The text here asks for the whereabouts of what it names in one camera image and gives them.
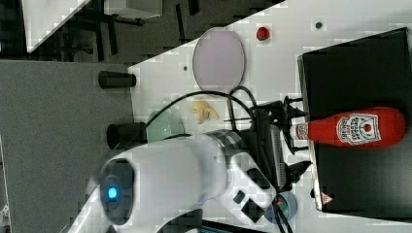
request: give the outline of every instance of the gray floor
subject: gray floor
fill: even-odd
[[[188,0],[163,1],[163,15],[145,19],[143,26],[116,23],[119,50],[116,55],[110,55],[107,24],[102,24],[103,62],[129,66],[180,46],[182,42],[176,15],[177,4],[182,9],[185,39],[188,40],[200,37],[212,27],[229,25],[274,5],[270,0],[199,0],[199,13],[190,16]],[[81,32],[75,45],[90,47],[93,43],[93,33]],[[97,62],[97,55],[77,52],[74,59],[79,62]]]
[[[87,182],[100,162],[119,153],[106,143],[107,127],[133,122],[129,88],[101,89],[97,81],[101,70],[125,72],[125,67],[1,61],[0,70],[12,231],[59,232],[83,206]]]

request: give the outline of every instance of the warning label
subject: warning label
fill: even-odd
[[[378,116],[351,114],[340,118],[336,125],[339,140],[350,145],[360,145],[381,140],[378,128]]]
[[[333,201],[333,198],[327,196],[326,194],[324,194],[322,192],[321,192],[321,195],[322,195],[322,203],[324,203],[324,205],[326,205],[327,203]]]

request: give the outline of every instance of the ketchup label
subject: ketchup label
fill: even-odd
[[[308,123],[301,123],[296,126],[296,136],[300,140],[308,140]]]
[[[381,140],[378,128],[378,116],[369,114],[351,114],[340,118],[336,132],[342,143],[360,145]]]

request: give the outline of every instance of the white bottle cap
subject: white bottle cap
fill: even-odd
[[[292,127],[291,127],[291,130],[290,130],[290,132],[291,132],[291,137],[292,137],[293,139],[295,139],[295,140],[300,140],[300,139],[297,137],[296,126],[297,126],[297,124],[294,124],[294,125],[292,125]]]

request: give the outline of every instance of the blue light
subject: blue light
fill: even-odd
[[[118,190],[115,187],[110,187],[107,194],[110,199],[116,198],[118,196]]]

